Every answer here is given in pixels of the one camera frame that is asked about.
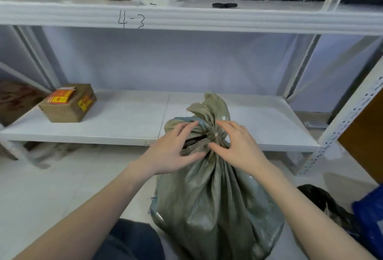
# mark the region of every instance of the shelf board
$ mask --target shelf board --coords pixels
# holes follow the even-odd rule
[[[215,9],[211,6],[215,2],[235,2],[238,7]],[[177,7],[165,7],[111,0],[0,0],[0,24],[383,35],[379,6],[341,5],[336,11],[325,12],[320,11],[322,5],[301,1],[183,0]],[[122,24],[124,13],[126,23]]]
[[[95,90],[97,102],[81,123],[51,123],[38,106],[0,132],[1,140],[149,145],[165,123],[190,116],[202,93]],[[264,151],[313,152],[320,147],[279,97],[221,95],[232,120],[245,125]]]

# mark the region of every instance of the shelving unit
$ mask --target shelving unit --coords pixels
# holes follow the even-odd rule
[[[0,24],[13,25],[11,29],[50,90],[60,87],[60,81],[31,26],[297,33],[277,92],[280,97],[224,94],[222,98],[231,118],[246,125],[263,150],[311,152],[302,163],[300,174],[304,175],[383,87],[380,59],[317,141],[286,102],[296,91],[320,35],[383,35],[382,7],[339,5],[340,1],[234,1],[237,8],[215,9],[212,3],[225,1],[183,0],[159,7],[134,1],[0,0]],[[31,83],[4,64],[0,69]],[[50,123],[35,107],[0,131],[1,144],[20,160],[30,162],[19,141],[149,145],[164,134],[165,122],[191,115],[186,108],[203,101],[203,94],[198,93],[96,90],[96,95],[98,102],[80,124]]]

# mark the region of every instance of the person's right hand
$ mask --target person's right hand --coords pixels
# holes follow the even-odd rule
[[[259,167],[268,163],[257,142],[244,126],[234,121],[217,121],[230,137],[230,148],[226,149],[216,143],[209,143],[209,147],[232,166],[242,169],[254,176]]]

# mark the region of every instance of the forearm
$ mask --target forearm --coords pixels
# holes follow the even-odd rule
[[[106,187],[44,233],[15,260],[91,259],[148,177],[139,162],[131,162]]]
[[[375,259],[266,159],[251,175],[280,207],[311,259]]]

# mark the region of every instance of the brown wooden door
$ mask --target brown wooden door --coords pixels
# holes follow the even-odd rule
[[[382,91],[346,129],[339,142],[378,183],[383,183]]]

